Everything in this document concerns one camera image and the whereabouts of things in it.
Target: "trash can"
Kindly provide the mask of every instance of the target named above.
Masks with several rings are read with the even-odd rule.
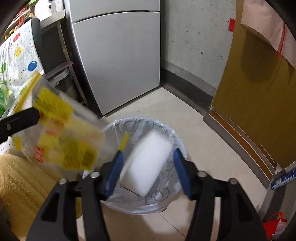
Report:
[[[130,135],[130,139],[123,151],[127,159],[138,141],[151,130],[157,130],[159,133],[169,137],[174,142],[173,148],[179,148],[184,158],[187,158],[187,152],[182,140],[168,125],[156,119],[140,117],[126,118],[116,120],[103,129],[105,141],[95,169],[98,169],[103,163],[113,159],[126,132]],[[89,173],[88,171],[84,171],[83,176],[85,177]],[[113,195],[103,203],[116,211],[127,214],[143,215],[157,213],[165,210],[181,189],[181,183],[173,162],[173,154],[171,154],[151,190],[145,197],[139,196],[117,183]]]

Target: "tiled floor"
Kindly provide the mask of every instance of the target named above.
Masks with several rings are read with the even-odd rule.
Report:
[[[111,114],[105,121],[127,117],[156,118],[170,125],[183,140],[191,161],[199,170],[213,178],[228,180],[235,177],[259,210],[266,189],[244,161],[202,120],[203,116],[163,88]],[[103,208],[112,241],[182,241],[187,234],[194,202],[183,194],[162,213],[131,216]],[[216,199],[211,240],[216,240],[219,226],[219,199]],[[81,240],[84,238],[82,219],[78,221]]]

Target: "brown paper bag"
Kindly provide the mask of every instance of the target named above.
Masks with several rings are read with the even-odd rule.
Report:
[[[241,24],[296,67],[296,40],[278,13],[264,0],[244,0]]]

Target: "refrigerator door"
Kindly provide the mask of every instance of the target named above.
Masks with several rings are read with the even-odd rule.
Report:
[[[159,12],[108,14],[72,28],[102,114],[159,86]]]
[[[71,22],[113,12],[160,11],[160,0],[65,0]]]

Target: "red label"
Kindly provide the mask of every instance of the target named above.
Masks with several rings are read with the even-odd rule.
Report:
[[[43,162],[43,153],[44,153],[43,148],[36,146],[35,153],[34,153],[35,160],[42,163]]]
[[[234,32],[235,19],[231,18],[229,21],[228,31]]]

